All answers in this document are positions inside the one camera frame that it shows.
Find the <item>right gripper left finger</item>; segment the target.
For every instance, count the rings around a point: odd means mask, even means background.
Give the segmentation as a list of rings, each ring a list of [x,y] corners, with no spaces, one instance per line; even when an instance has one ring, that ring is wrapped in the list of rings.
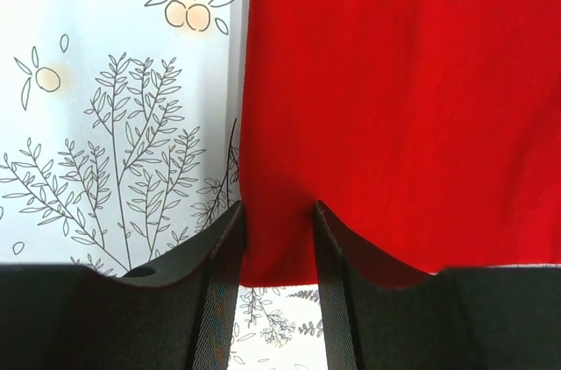
[[[244,209],[234,203],[120,278],[84,266],[4,265],[1,366],[225,369],[244,249]]]

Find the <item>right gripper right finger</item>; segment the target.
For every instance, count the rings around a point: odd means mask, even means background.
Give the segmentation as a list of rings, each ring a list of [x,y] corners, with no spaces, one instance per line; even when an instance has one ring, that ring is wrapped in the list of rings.
[[[557,369],[560,271],[460,267],[424,273],[313,209],[331,369]]]

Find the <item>red t shirt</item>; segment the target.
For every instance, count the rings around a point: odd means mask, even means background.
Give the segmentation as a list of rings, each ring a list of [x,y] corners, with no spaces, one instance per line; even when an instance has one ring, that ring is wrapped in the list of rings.
[[[560,0],[250,0],[242,282],[316,281],[315,201],[424,271],[560,261]]]

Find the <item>floral patterned table mat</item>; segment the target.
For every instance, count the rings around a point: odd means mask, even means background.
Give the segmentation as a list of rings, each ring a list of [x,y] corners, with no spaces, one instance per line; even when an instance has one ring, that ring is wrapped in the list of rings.
[[[240,197],[249,0],[1,0],[1,261],[122,276]]]

